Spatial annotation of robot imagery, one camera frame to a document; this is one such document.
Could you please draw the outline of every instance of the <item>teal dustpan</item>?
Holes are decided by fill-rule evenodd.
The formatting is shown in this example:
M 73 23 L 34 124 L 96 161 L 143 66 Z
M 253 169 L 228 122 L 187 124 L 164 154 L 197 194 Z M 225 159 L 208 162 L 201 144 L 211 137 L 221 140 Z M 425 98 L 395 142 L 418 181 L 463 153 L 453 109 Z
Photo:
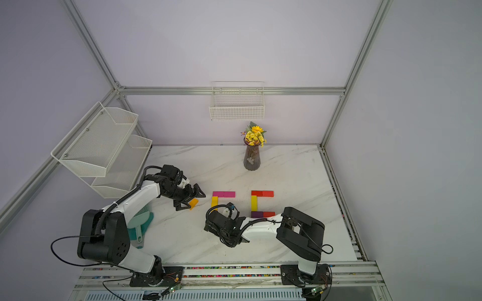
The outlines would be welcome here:
M 145 205 L 127 224 L 129 239 L 138 249 L 144 245 L 144 234 L 153 218 L 154 214 Z

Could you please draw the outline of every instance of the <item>glass vase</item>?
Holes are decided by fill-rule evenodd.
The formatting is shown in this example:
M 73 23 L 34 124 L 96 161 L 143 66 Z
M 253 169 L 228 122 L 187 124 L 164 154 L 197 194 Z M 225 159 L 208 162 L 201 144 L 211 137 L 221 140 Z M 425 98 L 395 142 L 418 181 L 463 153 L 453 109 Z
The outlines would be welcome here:
M 247 170 L 256 170 L 261 165 L 261 159 L 259 157 L 259 145 L 248 145 L 246 141 L 246 154 L 244 155 L 244 167 Z

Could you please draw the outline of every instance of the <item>white wire basket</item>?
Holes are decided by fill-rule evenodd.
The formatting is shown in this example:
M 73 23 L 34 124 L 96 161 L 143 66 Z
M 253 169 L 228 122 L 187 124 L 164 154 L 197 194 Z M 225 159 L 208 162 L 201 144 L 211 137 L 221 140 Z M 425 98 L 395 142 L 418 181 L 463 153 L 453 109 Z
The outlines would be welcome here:
M 97 103 L 95 117 L 61 154 L 51 155 L 78 177 L 105 177 L 133 132 L 138 115 Z
M 264 119 L 263 87 L 213 87 L 209 112 L 213 121 Z
M 134 188 L 151 145 L 150 139 L 130 135 L 107 175 L 95 178 L 90 187 L 104 198 L 123 197 Z

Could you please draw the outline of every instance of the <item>orange block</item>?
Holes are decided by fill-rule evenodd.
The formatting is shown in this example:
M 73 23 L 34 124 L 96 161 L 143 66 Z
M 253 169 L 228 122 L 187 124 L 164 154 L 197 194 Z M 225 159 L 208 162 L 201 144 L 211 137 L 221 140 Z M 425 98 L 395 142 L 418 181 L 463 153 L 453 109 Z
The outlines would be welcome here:
M 192 210 L 194 208 L 194 206 L 196 206 L 196 204 L 199 202 L 198 199 L 194 198 L 192 199 L 188 204 L 191 205 L 191 208 L 189 208 L 189 210 Z

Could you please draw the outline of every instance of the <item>black cable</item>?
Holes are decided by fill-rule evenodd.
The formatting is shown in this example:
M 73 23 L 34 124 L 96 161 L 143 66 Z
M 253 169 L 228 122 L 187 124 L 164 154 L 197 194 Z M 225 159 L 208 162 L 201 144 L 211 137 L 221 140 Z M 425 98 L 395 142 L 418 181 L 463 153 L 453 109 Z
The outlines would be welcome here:
M 57 257 L 58 260 L 60 260 L 61 262 L 64 262 L 66 264 L 70 264 L 70 265 L 74 265 L 74 266 L 94 266 L 94 265 L 101 265 L 101 262 L 98 262 L 98 263 L 94 263 L 94 264 L 75 264 L 75 263 L 71 263 L 71 262 L 67 262 L 65 260 L 63 260 L 62 258 L 60 258 L 57 253 L 54 251 L 54 243 L 61 240 L 61 239 L 65 239 L 65 238 L 80 238 L 80 237 L 92 237 L 93 235 L 90 235 L 90 236 L 81 236 L 81 235 L 75 235 L 75 236 L 64 236 L 64 237 L 61 237 L 61 238 L 57 238 L 56 240 L 54 240 L 51 244 L 50 244 L 50 251 L 52 251 L 52 254 L 54 254 L 55 257 Z
M 332 251 L 331 251 L 330 253 L 328 253 L 327 251 L 323 250 L 323 247 L 324 247 L 324 246 L 329 246 L 330 248 L 332 248 Z M 321 251 L 322 251 L 322 252 L 325 252 L 326 254 L 331 254 L 331 253 L 333 253 L 333 247 L 332 247 L 332 245 L 324 244 L 324 245 L 321 246 Z
M 126 195 L 124 195 L 123 197 L 121 197 L 117 201 L 115 201 L 114 203 L 112 203 L 112 205 L 110 205 L 110 207 L 107 208 L 106 211 L 104 211 L 104 213 L 102 213 L 102 215 L 99 218 L 99 221 L 95 225 L 94 235 L 96 237 L 99 237 L 101 235 L 102 228 L 104 227 L 104 222 L 105 222 L 107 216 L 110 214 L 110 212 L 112 210 L 114 210 L 114 208 L 116 208 L 118 205 L 120 205 L 123 201 L 127 200 L 130 196 L 132 196 L 134 193 L 136 193 L 137 191 L 139 191 L 141 189 L 142 182 L 144 182 L 144 178 L 146 177 L 146 173 L 147 173 L 147 170 L 149 168 L 157 168 L 159 170 L 162 170 L 161 167 L 155 166 L 155 165 L 149 165 L 149 166 L 146 166 L 144 168 L 144 170 L 142 171 L 142 175 L 139 178 L 139 183 L 135 186 L 135 188 L 133 190 L 129 191 Z
M 306 284 L 303 284 L 303 286 L 300 286 L 298 284 L 295 284 L 293 281 L 291 281 L 290 278 L 286 277 L 285 279 L 287 279 L 289 282 L 291 282 L 291 284 L 293 284 L 294 286 L 296 286 L 297 288 L 305 288 Z
M 321 247 L 318 246 L 318 244 L 317 244 L 311 237 L 309 237 L 308 233 L 306 233 L 306 231 L 303 230 L 303 228 L 301 227 L 301 225 L 298 224 L 298 226 L 300 227 L 300 230 L 303 231 L 303 233 L 308 237 L 308 239 L 311 240 L 311 241 L 315 244 L 315 246 L 317 246 L 317 247 L 320 249 L 320 252 L 325 252 L 326 254 L 331 254 L 331 253 L 333 253 L 333 247 L 332 247 L 332 245 L 324 244 L 324 245 L 322 245 Z M 323 247 L 324 247 L 324 246 L 329 246 L 329 247 L 331 247 L 331 248 L 332 248 L 332 251 L 331 251 L 330 253 L 328 253 L 327 251 L 323 250 Z
M 98 262 L 98 263 L 93 263 L 93 264 L 76 264 L 76 263 L 71 263 L 71 262 L 68 262 L 68 261 L 65 261 L 63 260 L 62 258 L 60 258 L 60 256 L 57 255 L 57 253 L 54 251 L 54 243 L 61 240 L 61 239 L 64 239 L 64 238 L 80 238 L 80 237 L 93 237 L 93 235 L 91 236 L 81 236 L 81 235 L 76 235 L 76 236 L 64 236 L 64 237 L 61 237 L 61 238 L 57 238 L 56 240 L 54 240 L 51 244 L 50 244 L 50 251 L 52 251 L 52 254 L 57 257 L 58 260 L 60 260 L 61 262 L 63 263 L 66 263 L 66 264 L 70 264 L 70 265 L 73 265 L 73 266 L 95 266 L 95 265 L 112 265 L 112 266 L 116 266 L 118 268 L 121 268 L 121 269 L 124 269 L 124 270 L 127 270 L 129 272 L 132 272 L 132 270 L 130 269 L 126 269 L 124 268 L 123 266 L 118 266 L 116 264 L 113 264 L 113 263 L 108 263 L 108 262 Z
M 132 276 L 130 277 L 127 277 L 127 278 L 124 278 L 124 279 L 112 279 L 112 280 L 106 280 L 106 281 L 102 281 L 102 285 L 106 288 L 106 290 L 108 290 L 112 295 L 116 296 L 117 298 L 121 299 L 122 301 L 126 301 L 125 299 L 119 297 L 118 295 L 114 294 L 113 291 L 111 291 L 110 289 L 108 289 L 105 285 L 106 282 L 109 282 L 109 281 L 122 281 L 122 280 L 127 280 L 129 278 L 132 278 Z

